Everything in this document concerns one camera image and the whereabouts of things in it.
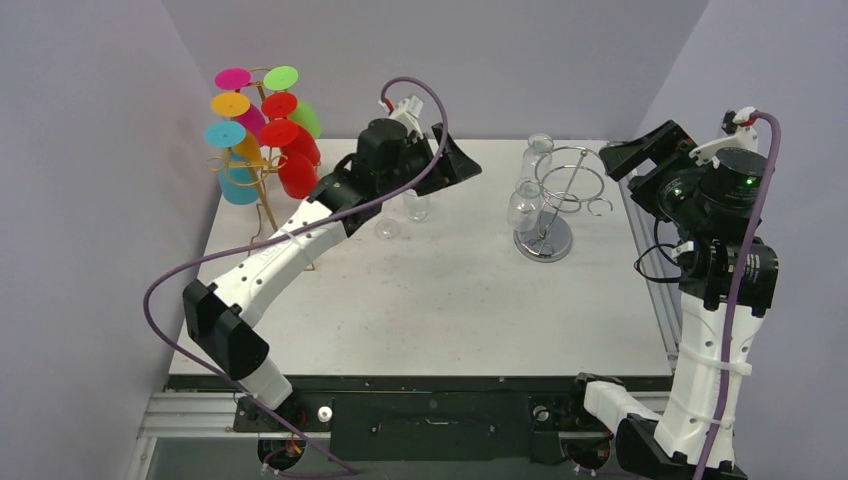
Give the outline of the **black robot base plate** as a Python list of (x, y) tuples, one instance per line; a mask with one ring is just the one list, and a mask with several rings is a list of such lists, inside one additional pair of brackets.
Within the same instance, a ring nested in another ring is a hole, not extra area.
[(292, 462), (305, 442), (325, 437), (348, 462), (489, 461), (525, 458), (593, 468), (625, 452), (629, 437), (582, 410), (584, 377), (294, 375), (279, 418), (236, 402), (232, 427), (257, 433), (258, 450), (285, 447)]

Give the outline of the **clear glass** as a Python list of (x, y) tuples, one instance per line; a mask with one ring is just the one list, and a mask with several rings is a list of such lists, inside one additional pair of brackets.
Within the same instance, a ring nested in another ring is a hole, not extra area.
[(554, 148), (554, 140), (547, 134), (531, 135), (522, 155), (519, 181), (542, 179), (551, 169)]
[(430, 209), (428, 196), (421, 196), (410, 189), (403, 193), (402, 201), (406, 217), (411, 221), (422, 222), (428, 217)]
[(542, 204), (539, 183), (531, 179), (520, 180), (509, 199), (507, 223), (514, 232), (530, 231), (538, 222)]

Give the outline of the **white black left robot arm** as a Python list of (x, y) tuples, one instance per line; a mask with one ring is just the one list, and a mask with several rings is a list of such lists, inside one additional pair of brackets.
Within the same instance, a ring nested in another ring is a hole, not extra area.
[(442, 124), (432, 131), (437, 149), (397, 120), (371, 121), (355, 151), (318, 181), (269, 246), (208, 284), (194, 280), (184, 288), (188, 336), (260, 402), (259, 416), (272, 429), (291, 427), (299, 405), (255, 326), (309, 264), (377, 216), (387, 195), (413, 190), (426, 196), (481, 174)]

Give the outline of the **clear champagne flute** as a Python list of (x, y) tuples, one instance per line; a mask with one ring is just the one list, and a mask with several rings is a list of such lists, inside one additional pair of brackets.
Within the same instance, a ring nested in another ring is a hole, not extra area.
[(391, 216), (390, 203), (385, 202), (381, 205), (381, 212), (378, 215), (374, 226), (374, 234), (378, 239), (390, 240), (396, 238), (400, 233), (399, 222)]

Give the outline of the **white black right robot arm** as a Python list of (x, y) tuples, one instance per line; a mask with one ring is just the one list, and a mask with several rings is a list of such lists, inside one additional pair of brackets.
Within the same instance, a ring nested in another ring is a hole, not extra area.
[(772, 306), (779, 263), (756, 234), (774, 173), (754, 113), (731, 113), (723, 136), (697, 144), (674, 121), (600, 150), (606, 174), (675, 226), (681, 338), (667, 404), (656, 413), (618, 380), (583, 374), (564, 400), (578, 427), (611, 433), (620, 467), (648, 479), (740, 479), (736, 408), (748, 354)]

